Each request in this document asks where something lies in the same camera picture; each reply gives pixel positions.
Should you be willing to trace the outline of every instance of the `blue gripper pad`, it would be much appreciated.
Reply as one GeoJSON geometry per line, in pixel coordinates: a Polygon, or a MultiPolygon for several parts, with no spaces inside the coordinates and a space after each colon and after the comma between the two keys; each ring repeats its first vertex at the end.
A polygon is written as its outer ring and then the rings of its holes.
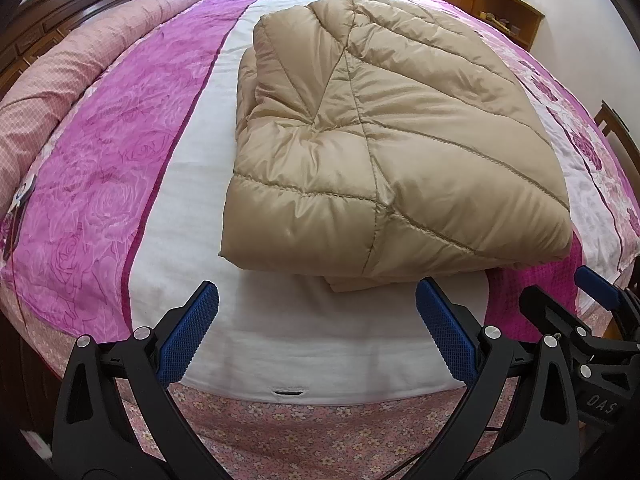
{"type": "Polygon", "coordinates": [[[620,307],[619,290],[589,267],[578,267],[574,274],[574,282],[607,310],[617,310],[620,307]]]}
{"type": "Polygon", "coordinates": [[[218,301],[216,286],[208,283],[162,345],[156,377],[165,388],[184,376],[218,313],[218,301]]]}
{"type": "Polygon", "coordinates": [[[476,349],[430,280],[415,289],[415,305],[453,378],[471,386],[478,378],[476,349]]]}

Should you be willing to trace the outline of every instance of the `white wall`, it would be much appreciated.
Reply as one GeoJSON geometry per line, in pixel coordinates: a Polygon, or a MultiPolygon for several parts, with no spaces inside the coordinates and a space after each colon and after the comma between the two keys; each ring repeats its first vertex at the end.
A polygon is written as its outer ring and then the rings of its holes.
{"type": "Polygon", "coordinates": [[[593,117],[605,100],[640,144],[640,50],[610,0],[525,0],[545,14],[531,53],[593,117]]]}

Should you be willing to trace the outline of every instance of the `mattress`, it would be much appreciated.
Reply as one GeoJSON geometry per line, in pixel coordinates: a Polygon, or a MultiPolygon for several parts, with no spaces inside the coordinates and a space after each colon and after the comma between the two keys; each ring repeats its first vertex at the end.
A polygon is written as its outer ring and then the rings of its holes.
{"type": "MultiPolygon", "coordinates": [[[[219,314],[172,393],[209,449],[244,472],[238,478],[259,478],[254,462],[289,468],[292,479],[373,478],[424,446],[462,394],[416,312],[415,284],[336,294],[320,277],[240,270],[218,256],[240,58],[261,15],[312,1],[204,0],[121,54],[36,158],[14,262],[0,270],[2,308],[58,373],[76,336],[126,338],[214,282],[219,314]]],[[[409,1],[470,25],[521,81],[561,163],[575,227],[562,262],[439,284],[514,338],[539,337],[517,311],[532,283],[603,330],[607,317],[578,294],[573,272],[585,263],[624,285],[640,222],[602,134],[495,29],[439,0],[409,1]]],[[[135,406],[127,409],[153,450],[135,406]]]]}

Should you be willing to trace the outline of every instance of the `wooden headboard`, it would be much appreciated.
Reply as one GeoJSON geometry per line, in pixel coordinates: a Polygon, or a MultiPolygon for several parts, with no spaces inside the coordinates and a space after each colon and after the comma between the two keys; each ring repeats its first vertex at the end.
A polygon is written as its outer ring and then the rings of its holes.
{"type": "Polygon", "coordinates": [[[20,74],[68,33],[129,0],[27,0],[0,35],[0,99],[20,74]]]}

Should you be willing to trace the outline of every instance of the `folded comforter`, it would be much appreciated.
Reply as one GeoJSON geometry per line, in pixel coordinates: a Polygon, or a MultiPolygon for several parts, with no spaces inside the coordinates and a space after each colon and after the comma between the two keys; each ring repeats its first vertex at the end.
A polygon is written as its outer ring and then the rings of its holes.
{"type": "Polygon", "coordinates": [[[263,16],[238,81],[221,256],[334,290],[568,254],[562,171],[469,27],[386,0],[263,16]]]}

